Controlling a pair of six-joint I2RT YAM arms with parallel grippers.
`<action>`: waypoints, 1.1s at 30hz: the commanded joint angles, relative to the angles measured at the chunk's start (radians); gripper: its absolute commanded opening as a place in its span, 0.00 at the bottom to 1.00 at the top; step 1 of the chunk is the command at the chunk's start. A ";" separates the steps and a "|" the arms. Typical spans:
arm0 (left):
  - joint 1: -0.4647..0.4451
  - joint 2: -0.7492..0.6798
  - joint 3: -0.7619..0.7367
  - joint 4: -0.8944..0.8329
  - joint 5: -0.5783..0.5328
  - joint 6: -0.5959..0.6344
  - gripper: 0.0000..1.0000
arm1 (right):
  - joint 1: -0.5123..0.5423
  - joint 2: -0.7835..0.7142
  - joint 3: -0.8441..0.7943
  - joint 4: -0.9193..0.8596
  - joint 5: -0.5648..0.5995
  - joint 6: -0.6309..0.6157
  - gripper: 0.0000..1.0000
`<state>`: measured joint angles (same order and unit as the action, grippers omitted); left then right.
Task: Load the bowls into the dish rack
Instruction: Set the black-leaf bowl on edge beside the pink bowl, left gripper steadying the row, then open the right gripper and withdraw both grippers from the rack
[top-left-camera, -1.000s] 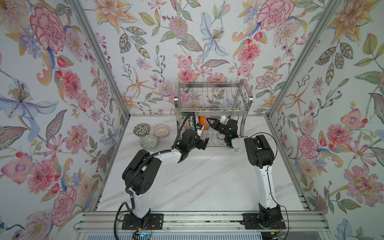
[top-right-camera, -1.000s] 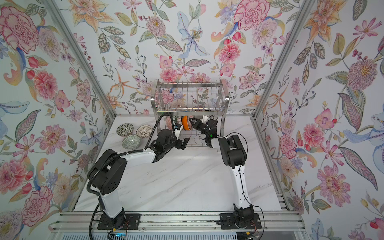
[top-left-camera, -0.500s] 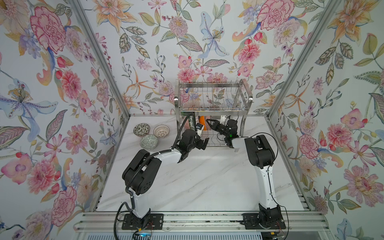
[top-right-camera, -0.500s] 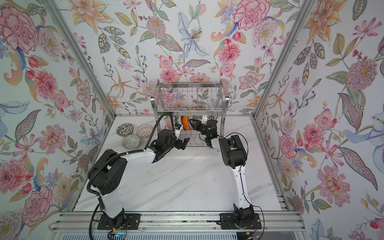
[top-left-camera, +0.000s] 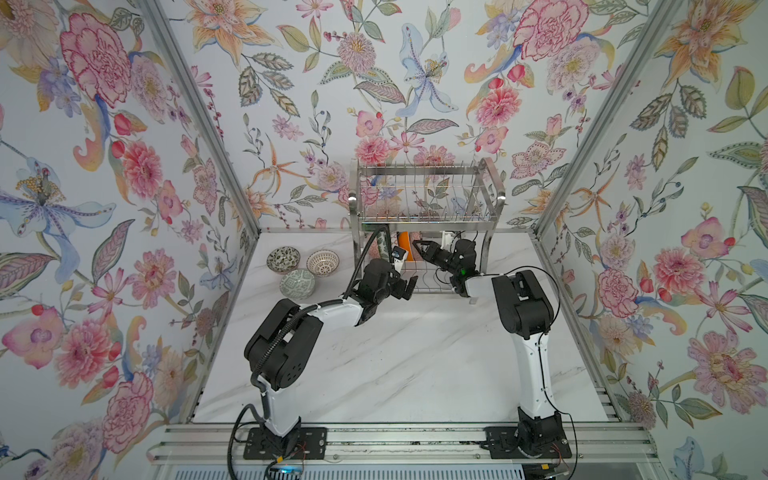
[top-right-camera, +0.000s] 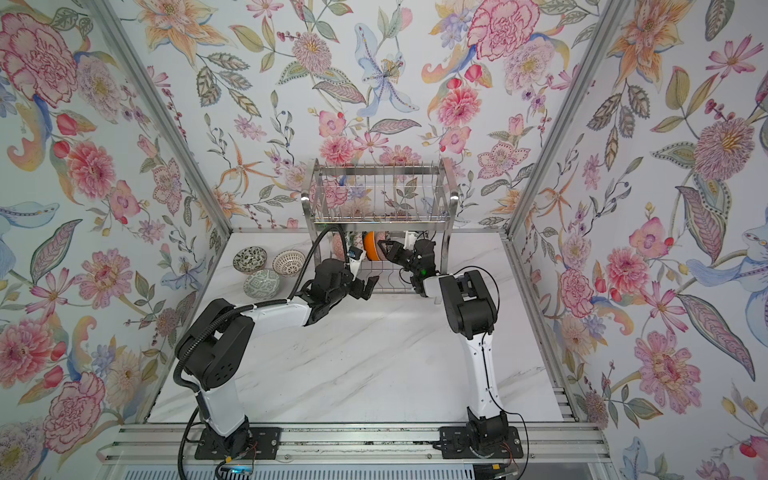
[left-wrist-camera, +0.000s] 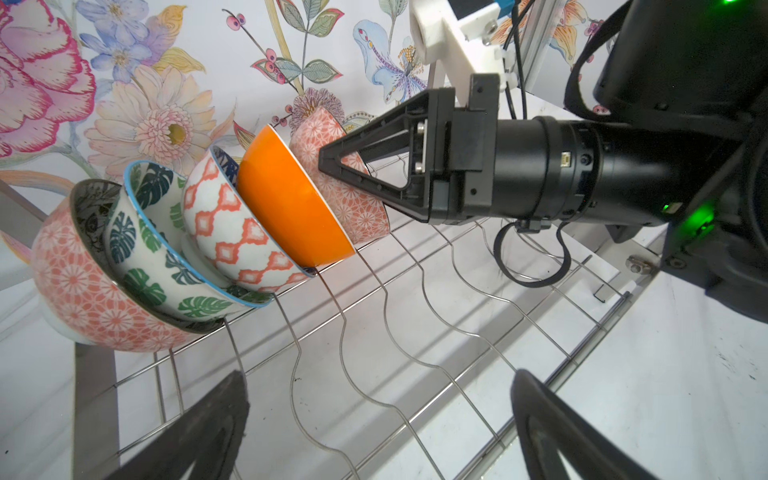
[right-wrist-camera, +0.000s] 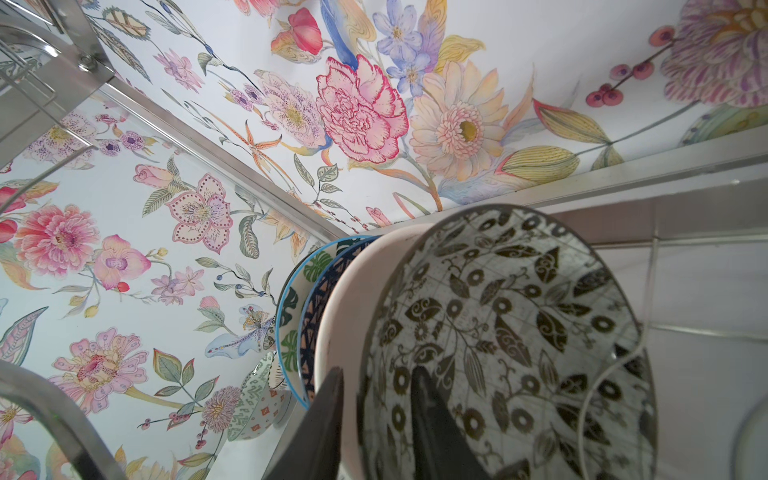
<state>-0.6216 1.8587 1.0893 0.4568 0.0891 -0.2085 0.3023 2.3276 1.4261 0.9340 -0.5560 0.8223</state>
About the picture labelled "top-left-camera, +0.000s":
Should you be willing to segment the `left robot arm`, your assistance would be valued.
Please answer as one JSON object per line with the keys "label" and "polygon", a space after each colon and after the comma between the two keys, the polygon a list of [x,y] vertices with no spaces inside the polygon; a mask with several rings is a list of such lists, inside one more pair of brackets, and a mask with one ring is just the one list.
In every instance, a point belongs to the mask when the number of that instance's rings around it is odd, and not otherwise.
{"label": "left robot arm", "polygon": [[393,263],[374,259],[337,298],[306,305],[289,298],[278,301],[244,349],[250,382],[260,393],[264,428],[279,438],[299,428],[293,384],[323,331],[363,325],[384,300],[410,300],[417,282],[416,275],[405,278]]}

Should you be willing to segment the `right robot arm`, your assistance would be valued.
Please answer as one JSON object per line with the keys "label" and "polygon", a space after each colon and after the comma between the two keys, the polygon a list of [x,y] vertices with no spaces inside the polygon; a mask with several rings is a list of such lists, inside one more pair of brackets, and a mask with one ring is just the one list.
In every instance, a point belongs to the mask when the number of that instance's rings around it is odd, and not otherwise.
{"label": "right robot arm", "polygon": [[414,240],[412,248],[426,263],[449,274],[458,295],[494,301],[499,321],[513,340],[521,387],[517,422],[485,428],[484,448],[493,459],[570,458],[575,441],[567,437],[565,413],[553,400],[548,363],[549,334],[559,311],[535,275],[539,269],[482,273],[475,265],[475,243],[467,239],[457,240],[451,250],[431,240]]}

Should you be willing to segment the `stainless steel dish rack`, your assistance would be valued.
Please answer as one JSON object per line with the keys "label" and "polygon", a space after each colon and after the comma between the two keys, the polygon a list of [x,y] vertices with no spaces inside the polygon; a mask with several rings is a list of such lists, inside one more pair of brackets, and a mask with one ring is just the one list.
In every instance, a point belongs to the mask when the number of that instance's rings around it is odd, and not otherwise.
{"label": "stainless steel dish rack", "polygon": [[[389,260],[399,232],[441,244],[441,233],[476,243],[477,270],[487,271],[491,240],[506,203],[501,176],[489,157],[468,163],[412,166],[392,163],[349,168],[349,220],[354,259],[367,258],[368,238],[379,233],[380,257]],[[425,261],[406,261],[402,275],[418,276],[418,293],[448,293],[449,274]]]}

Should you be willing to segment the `black white floral bowl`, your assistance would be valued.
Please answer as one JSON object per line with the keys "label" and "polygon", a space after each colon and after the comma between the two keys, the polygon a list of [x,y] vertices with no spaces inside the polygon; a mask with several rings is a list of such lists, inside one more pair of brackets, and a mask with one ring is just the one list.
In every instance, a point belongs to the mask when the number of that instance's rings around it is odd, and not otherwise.
{"label": "black white floral bowl", "polygon": [[428,250],[429,246],[425,243],[425,240],[417,235],[412,241],[412,252],[415,261],[424,261],[424,254]]}

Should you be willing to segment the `pink bowl dark floral inside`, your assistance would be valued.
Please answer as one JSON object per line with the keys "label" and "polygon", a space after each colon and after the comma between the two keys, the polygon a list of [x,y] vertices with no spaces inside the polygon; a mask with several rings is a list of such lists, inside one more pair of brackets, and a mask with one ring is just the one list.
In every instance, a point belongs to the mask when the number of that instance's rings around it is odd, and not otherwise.
{"label": "pink bowl dark floral inside", "polygon": [[377,259],[380,257],[379,245],[378,245],[379,237],[380,237],[379,233],[374,233],[368,238],[366,243],[366,245],[368,246],[368,250],[366,253],[368,259]]}

